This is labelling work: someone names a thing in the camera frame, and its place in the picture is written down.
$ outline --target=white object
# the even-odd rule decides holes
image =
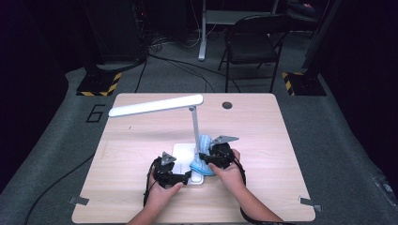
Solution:
[[[203,103],[202,95],[188,97],[176,97],[165,100],[150,101],[128,106],[112,108],[109,111],[110,117],[133,115],[141,113],[153,113],[159,111],[175,110],[188,107],[192,114],[193,130],[195,143],[176,143],[173,149],[173,157],[176,158],[173,173],[183,174],[191,170],[190,164],[194,159],[195,153],[199,151],[199,128],[197,122],[196,106]],[[200,185],[204,181],[204,176],[192,171],[189,185]]]

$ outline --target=human arm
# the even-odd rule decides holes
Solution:
[[[153,171],[150,174],[149,196],[144,208],[132,218],[127,225],[150,225],[156,219],[161,210],[167,205],[170,199],[182,188],[182,183],[177,183],[170,188],[163,188],[153,178]]]
[[[237,160],[240,159],[240,153],[232,149]],[[220,169],[212,163],[209,163],[210,169],[216,173],[225,187],[231,192],[240,205],[243,212],[252,219],[259,221],[282,222],[282,219],[258,200],[243,183],[239,167],[234,162],[226,169]]]

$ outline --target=black cable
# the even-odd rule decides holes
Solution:
[[[193,75],[195,77],[203,79],[205,81],[205,92],[207,91],[207,85],[209,85],[211,90],[213,91],[213,93],[215,93],[214,88],[211,85],[211,83],[203,75],[201,75],[200,73],[194,71],[193,69],[191,69],[189,67],[183,68],[181,65],[179,65],[178,63],[175,63],[175,62],[171,62],[171,61],[167,61],[167,60],[166,60],[166,62],[168,62],[169,64],[171,64],[171,65],[173,65],[173,66],[175,66],[177,68],[180,68],[180,69],[186,71],[187,73],[190,73],[191,75]]]
[[[151,186],[149,186],[149,180],[150,180],[150,175],[152,174],[152,169],[153,166],[155,165],[155,163],[158,162],[158,160],[160,160],[159,158],[156,158],[155,160],[153,160],[152,164],[150,164],[149,170],[148,170],[148,174],[146,175],[146,188],[145,188],[145,193],[144,193],[144,206],[146,205],[146,201],[148,200],[149,197],[149,190],[152,189],[153,185],[155,185],[155,183],[157,181],[155,181]]]
[[[146,68],[146,59],[144,61],[144,67],[143,67],[143,70],[141,70],[140,78],[138,79],[137,87],[135,87],[134,93],[137,93],[137,91],[138,91],[138,87],[140,86],[141,78],[143,78],[145,68]]]
[[[38,204],[38,202],[40,201],[40,199],[51,189],[53,188],[55,185],[57,185],[60,181],[62,181],[65,177],[69,176],[71,173],[75,172],[77,169],[79,169],[80,167],[82,167],[83,165],[85,165],[85,163],[87,161],[89,161],[93,156],[95,155],[95,153],[93,155],[91,155],[90,157],[88,157],[85,161],[83,161],[81,164],[79,164],[77,167],[75,167],[74,169],[72,169],[71,171],[67,172],[65,175],[63,175],[61,178],[59,178],[58,180],[56,180],[55,182],[53,182],[49,187],[47,187],[47,189],[45,189],[40,196],[38,196],[38,198],[35,200],[35,202],[32,204],[32,206],[29,209],[29,212],[27,213],[24,223],[23,224],[27,224],[30,215],[32,214],[33,210],[35,209],[36,205]]]
[[[237,164],[237,167],[240,170],[240,174],[242,175],[243,184],[246,186],[245,170],[243,170],[243,166],[242,166],[242,164],[240,164],[240,162],[237,159],[237,157],[235,157],[234,162],[235,162],[235,164]],[[255,220],[255,219],[250,218],[249,216],[247,216],[246,213],[243,212],[243,209],[241,207],[240,207],[240,214],[243,216],[244,219],[246,219],[246,221],[250,222],[251,224],[255,224],[255,225],[294,225],[292,223],[286,223],[286,222],[271,222],[271,221]]]
[[[200,68],[200,69],[203,69],[203,70],[205,70],[205,71],[212,72],[212,73],[215,73],[215,74],[218,74],[218,75],[221,75],[221,76],[225,77],[225,75],[222,74],[222,73],[220,73],[220,72],[216,72],[216,71],[214,71],[214,70],[211,70],[211,69],[208,69],[208,68],[205,68],[205,67],[200,67],[200,66],[197,66],[197,65],[192,64],[192,63],[187,63],[187,62],[183,62],[183,61],[179,61],[179,60],[175,60],[175,59],[164,58],[164,57],[160,57],[160,56],[157,56],[157,55],[153,55],[153,54],[151,54],[151,53],[149,53],[148,55],[151,56],[151,57],[153,57],[153,58],[160,59],[160,60],[164,60],[164,61],[171,61],[171,62],[186,64],[186,65],[189,65],[189,66],[192,66],[192,67],[195,67],[195,68]],[[239,89],[239,87],[237,86],[237,84],[235,83],[235,81],[232,80],[232,82],[234,83],[235,87],[237,88],[238,92],[240,93],[240,89]]]

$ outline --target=human hand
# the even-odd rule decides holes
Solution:
[[[236,149],[232,149],[232,151],[234,152],[237,161],[239,161],[240,153]],[[208,163],[208,167],[220,177],[222,183],[229,191],[234,193],[237,189],[245,187],[242,174],[240,174],[239,167],[235,162],[233,162],[226,169],[218,168],[213,163]]]
[[[149,177],[149,196],[145,207],[156,210],[158,213],[166,206],[170,199],[182,188],[182,182],[175,184],[170,188],[163,188],[153,177],[154,171]]]

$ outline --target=forearm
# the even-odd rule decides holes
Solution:
[[[241,186],[230,191],[249,218],[260,221],[282,222],[280,217],[268,209],[246,187]]]
[[[160,210],[155,207],[146,206],[126,225],[150,225],[159,214]]]

